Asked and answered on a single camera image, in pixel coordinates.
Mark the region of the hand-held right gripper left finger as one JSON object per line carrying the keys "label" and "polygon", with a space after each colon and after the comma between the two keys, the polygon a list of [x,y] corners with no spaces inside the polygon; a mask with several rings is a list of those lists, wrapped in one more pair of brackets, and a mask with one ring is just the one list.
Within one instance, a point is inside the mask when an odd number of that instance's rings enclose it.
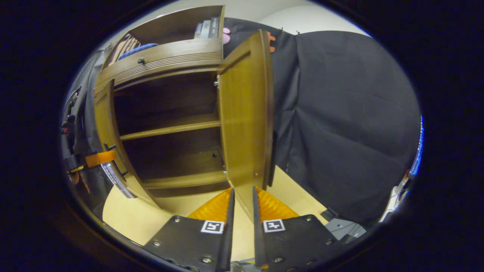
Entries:
{"label": "hand-held right gripper left finger", "polygon": [[230,270],[235,191],[228,188],[189,216],[174,215],[144,245],[153,255],[191,272]]}

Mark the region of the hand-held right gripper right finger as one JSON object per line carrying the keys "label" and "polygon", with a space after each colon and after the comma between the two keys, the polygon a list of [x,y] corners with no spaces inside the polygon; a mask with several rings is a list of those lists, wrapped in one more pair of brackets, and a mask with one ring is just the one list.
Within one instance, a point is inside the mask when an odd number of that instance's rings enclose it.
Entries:
{"label": "hand-held right gripper right finger", "polygon": [[253,188],[255,265],[263,272],[325,270],[344,245],[315,215],[298,215],[265,190]]}

